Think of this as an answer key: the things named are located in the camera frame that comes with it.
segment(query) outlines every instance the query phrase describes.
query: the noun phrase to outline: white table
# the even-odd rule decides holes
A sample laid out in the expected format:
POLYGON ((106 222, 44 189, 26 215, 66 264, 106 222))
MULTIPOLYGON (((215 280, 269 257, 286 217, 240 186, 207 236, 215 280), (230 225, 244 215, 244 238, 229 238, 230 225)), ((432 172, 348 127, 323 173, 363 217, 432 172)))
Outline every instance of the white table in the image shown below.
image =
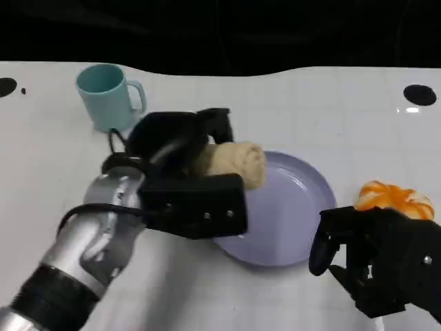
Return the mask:
MULTIPOLYGON (((8 304, 79 204, 108 154, 74 88, 85 64, 0 63, 19 88, 0 99, 0 302, 8 304), (20 88, 26 88, 22 95, 20 88)), ((441 212, 441 103, 414 107, 411 83, 441 93, 441 70, 304 68, 263 77, 170 77, 125 68, 147 90, 148 110, 227 106, 238 141, 310 162, 341 206, 379 178, 417 188, 441 212)), ((338 260, 343 262, 340 254, 338 260)), ((386 330, 439 330, 417 308, 384 318, 386 330)), ((307 264, 246 268, 210 242, 145 231, 130 266, 84 330, 375 330, 329 275, 307 264)))

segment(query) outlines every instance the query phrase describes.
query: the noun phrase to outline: rolled towel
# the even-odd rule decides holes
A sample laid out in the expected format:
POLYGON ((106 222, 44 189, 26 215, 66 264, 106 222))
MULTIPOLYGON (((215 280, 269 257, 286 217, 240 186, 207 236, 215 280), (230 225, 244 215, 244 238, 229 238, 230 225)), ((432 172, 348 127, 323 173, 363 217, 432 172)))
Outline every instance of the rolled towel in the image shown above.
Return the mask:
POLYGON ((415 190, 385 185, 379 181, 366 183, 355 204, 355 208, 362 211, 373 207, 393 208, 411 219, 433 221, 435 216, 432 202, 426 196, 415 190))
POLYGON ((196 176, 239 174, 245 188, 259 188, 265 182, 266 158, 255 143, 222 143, 207 145, 196 160, 192 172, 196 176))

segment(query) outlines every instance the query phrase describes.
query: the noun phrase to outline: black cable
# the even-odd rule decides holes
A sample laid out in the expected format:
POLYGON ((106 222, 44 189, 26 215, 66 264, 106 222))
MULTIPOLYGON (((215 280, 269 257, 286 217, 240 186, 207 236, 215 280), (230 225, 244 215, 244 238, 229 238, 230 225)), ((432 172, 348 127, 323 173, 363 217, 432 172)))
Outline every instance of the black cable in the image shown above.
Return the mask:
MULTIPOLYGON (((121 143, 124 145, 124 154, 129 154, 127 141, 124 139, 123 135, 115 128, 110 129, 107 134, 107 140, 109 143, 110 152, 115 154, 115 147, 113 142, 113 136, 117 136, 121 143)), ((57 229, 57 236, 60 234, 60 231, 66 226, 69 219, 76 215, 85 212, 114 212, 116 214, 130 214, 137 217, 158 217, 165 216, 165 212, 171 212, 170 209, 164 211, 144 211, 138 208, 129 208, 123 205, 112 205, 111 203, 85 203, 83 205, 78 205, 75 208, 69 210, 61 219, 60 224, 57 229)))
POLYGON ((117 136, 120 142, 124 145, 124 151, 129 153, 127 148, 127 141, 124 139, 123 135, 115 128, 110 129, 107 134, 107 141, 109 143, 110 152, 115 154, 115 145, 113 143, 113 136, 117 136))
POLYGON ((138 208, 125 207, 123 205, 112 205, 111 203, 85 203, 84 205, 78 205, 77 207, 72 208, 63 216, 57 229, 57 236, 72 216, 87 212, 114 212, 115 214, 130 214, 137 217, 158 217, 166 216, 171 210, 144 211, 138 208))

